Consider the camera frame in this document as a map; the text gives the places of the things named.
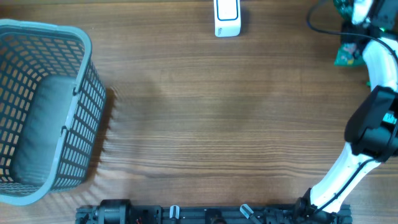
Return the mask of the green 3M gloves packet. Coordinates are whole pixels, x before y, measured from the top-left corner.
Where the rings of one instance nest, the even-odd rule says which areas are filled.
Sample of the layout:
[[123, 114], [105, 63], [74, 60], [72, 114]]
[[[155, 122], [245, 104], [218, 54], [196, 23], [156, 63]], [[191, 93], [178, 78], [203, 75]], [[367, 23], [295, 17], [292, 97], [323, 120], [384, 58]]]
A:
[[[351, 18], [353, 15], [352, 0], [333, 0], [333, 5], [337, 9], [339, 15], [343, 18], [341, 26], [342, 32], [353, 31]], [[335, 65], [341, 67], [354, 67], [364, 65], [365, 62], [359, 50], [359, 45], [353, 40], [348, 40], [349, 37], [341, 38], [341, 45], [335, 59]]]

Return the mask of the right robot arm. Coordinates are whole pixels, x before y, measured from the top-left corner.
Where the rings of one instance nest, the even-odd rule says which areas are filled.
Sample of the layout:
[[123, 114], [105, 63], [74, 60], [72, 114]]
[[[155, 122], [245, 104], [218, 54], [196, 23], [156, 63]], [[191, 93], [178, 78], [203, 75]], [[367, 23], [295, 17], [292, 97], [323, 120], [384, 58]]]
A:
[[345, 146], [326, 176], [298, 199], [296, 217], [338, 213], [361, 179], [397, 156], [397, 1], [334, 1], [345, 20], [341, 43], [348, 63], [360, 58], [369, 73], [368, 97], [345, 127]]

